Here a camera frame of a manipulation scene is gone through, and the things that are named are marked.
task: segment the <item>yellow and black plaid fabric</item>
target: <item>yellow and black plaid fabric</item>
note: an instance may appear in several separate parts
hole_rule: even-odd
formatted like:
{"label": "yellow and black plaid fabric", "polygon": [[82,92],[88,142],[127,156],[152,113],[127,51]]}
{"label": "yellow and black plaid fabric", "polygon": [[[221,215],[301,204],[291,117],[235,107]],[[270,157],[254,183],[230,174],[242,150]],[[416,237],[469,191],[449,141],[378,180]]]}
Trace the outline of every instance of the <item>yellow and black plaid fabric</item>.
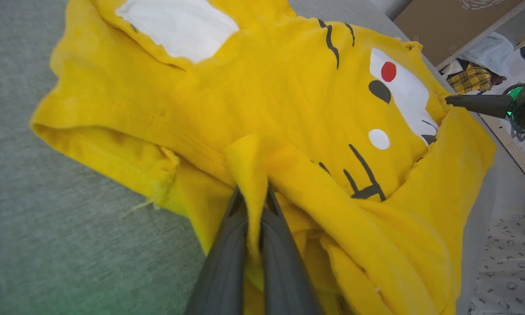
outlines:
{"label": "yellow and black plaid fabric", "polygon": [[490,72],[482,66],[469,63],[467,68],[447,79],[447,82],[455,89],[457,94],[479,90],[488,91],[492,88],[490,84]]}

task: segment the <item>crumpled cloth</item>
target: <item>crumpled cloth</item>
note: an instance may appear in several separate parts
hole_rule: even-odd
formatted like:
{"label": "crumpled cloth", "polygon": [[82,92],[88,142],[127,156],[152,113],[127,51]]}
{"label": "crumpled cloth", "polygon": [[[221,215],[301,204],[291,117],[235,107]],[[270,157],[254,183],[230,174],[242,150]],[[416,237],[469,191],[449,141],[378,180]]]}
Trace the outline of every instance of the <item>crumpled cloth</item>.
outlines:
{"label": "crumpled cloth", "polygon": [[488,91],[492,88],[492,75],[490,71],[469,63],[464,71],[461,71],[447,79],[447,82],[455,89],[457,94],[465,94],[470,91]]}
{"label": "crumpled cloth", "polygon": [[123,4],[70,0],[39,137],[188,217],[205,252],[240,187],[246,314],[264,313],[268,181],[327,314],[455,313],[495,146],[445,102],[418,42],[298,17],[286,0],[211,0],[239,30],[194,63],[118,16]]}
{"label": "crumpled cloth", "polygon": [[450,64],[448,64],[443,70],[441,70],[442,78],[447,80],[447,77],[451,74],[456,74],[458,72],[463,71],[463,67],[459,63],[459,60],[455,59]]}
{"label": "crumpled cloth", "polygon": [[513,53],[513,44],[496,32],[477,42],[460,59],[476,63],[502,77],[509,75],[509,62]]}

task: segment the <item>gray couch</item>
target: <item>gray couch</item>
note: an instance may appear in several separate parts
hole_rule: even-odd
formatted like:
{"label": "gray couch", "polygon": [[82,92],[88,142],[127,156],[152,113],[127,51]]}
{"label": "gray couch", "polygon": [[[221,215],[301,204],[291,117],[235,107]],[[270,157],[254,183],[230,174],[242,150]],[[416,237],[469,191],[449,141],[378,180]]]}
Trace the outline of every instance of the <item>gray couch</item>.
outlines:
{"label": "gray couch", "polygon": [[[367,0],[291,0],[298,14],[406,38]],[[0,0],[0,314],[179,314],[203,262],[185,218],[36,138],[28,120],[56,83],[50,52],[66,0]],[[466,313],[491,213],[525,211],[525,176],[498,144],[465,229]]]}

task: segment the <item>white ear patch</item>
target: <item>white ear patch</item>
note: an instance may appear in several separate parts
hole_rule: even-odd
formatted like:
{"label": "white ear patch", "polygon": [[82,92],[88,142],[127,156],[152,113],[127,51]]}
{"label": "white ear patch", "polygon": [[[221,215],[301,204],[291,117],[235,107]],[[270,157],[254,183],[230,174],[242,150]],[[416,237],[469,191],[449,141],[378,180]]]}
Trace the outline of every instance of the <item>white ear patch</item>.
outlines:
{"label": "white ear patch", "polygon": [[430,145],[435,141],[438,125],[426,110],[428,89],[414,74],[377,48],[372,48],[369,61],[369,72],[389,89],[406,124]]}
{"label": "white ear patch", "polygon": [[239,26],[207,0],[127,0],[116,14],[193,63],[212,57]]}

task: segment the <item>black oval eye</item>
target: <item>black oval eye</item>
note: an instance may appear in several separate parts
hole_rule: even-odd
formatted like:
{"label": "black oval eye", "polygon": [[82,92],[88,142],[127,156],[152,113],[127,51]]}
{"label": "black oval eye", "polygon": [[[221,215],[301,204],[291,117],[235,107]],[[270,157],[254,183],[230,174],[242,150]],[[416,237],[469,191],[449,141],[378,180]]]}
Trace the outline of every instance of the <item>black oval eye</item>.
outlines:
{"label": "black oval eye", "polygon": [[391,101],[391,91],[389,91],[389,88],[380,80],[369,82],[369,91],[387,104]]}

